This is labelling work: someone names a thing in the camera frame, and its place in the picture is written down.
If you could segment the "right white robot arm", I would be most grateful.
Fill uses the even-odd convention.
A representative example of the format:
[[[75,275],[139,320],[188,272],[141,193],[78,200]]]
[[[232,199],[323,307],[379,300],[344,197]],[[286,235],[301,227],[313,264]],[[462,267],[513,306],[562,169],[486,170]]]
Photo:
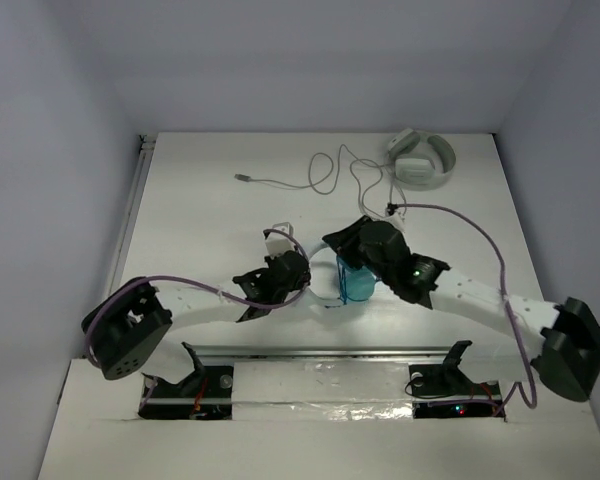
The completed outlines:
[[[322,240],[347,266],[369,269],[401,300],[511,335],[522,347],[524,371],[535,371],[564,399],[590,399],[600,374],[600,325],[584,301],[569,297],[556,304],[509,295],[504,287],[412,252],[398,228],[367,216]]]

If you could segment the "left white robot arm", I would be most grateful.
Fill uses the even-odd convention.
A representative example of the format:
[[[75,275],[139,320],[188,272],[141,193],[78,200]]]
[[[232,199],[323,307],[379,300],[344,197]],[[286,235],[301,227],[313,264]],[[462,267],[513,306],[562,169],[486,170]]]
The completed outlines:
[[[233,278],[241,296],[173,275],[127,281],[82,320],[87,359],[118,380],[140,370],[172,328],[251,321],[298,300],[311,279],[306,256],[291,250],[265,262]]]

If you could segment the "teal cat-ear headphones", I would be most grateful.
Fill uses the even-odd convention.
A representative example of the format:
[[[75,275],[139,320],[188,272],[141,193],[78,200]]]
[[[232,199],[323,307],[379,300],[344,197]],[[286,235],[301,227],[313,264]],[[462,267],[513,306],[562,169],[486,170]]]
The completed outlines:
[[[367,268],[353,270],[348,267],[323,241],[310,244],[306,248],[305,254],[310,270],[324,265],[334,271],[330,283],[335,287],[336,292],[334,295],[317,292],[314,285],[318,275],[312,273],[309,286],[305,288],[301,299],[297,302],[298,306],[335,309],[364,304],[373,296],[379,279]]]

